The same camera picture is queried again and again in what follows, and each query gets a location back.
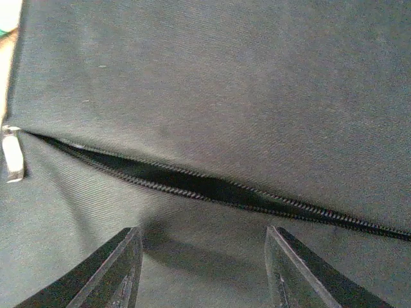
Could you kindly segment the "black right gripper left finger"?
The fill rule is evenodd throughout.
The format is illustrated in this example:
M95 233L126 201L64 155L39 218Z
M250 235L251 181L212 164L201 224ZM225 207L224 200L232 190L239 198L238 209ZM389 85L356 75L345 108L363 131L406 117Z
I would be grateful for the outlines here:
M135 307L142 258L140 229L124 228L17 307Z

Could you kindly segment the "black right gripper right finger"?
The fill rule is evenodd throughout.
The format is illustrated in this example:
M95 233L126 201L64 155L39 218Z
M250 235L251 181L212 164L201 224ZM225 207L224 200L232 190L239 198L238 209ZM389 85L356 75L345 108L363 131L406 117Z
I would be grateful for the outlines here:
M265 265L272 307L390 307L282 227L269 226Z

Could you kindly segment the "black student backpack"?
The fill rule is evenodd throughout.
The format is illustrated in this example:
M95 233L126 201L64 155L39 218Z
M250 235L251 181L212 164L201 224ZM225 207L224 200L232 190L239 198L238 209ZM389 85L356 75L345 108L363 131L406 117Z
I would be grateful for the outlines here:
M272 307L269 226L410 306L409 1L25 1L1 306L141 232L135 307Z

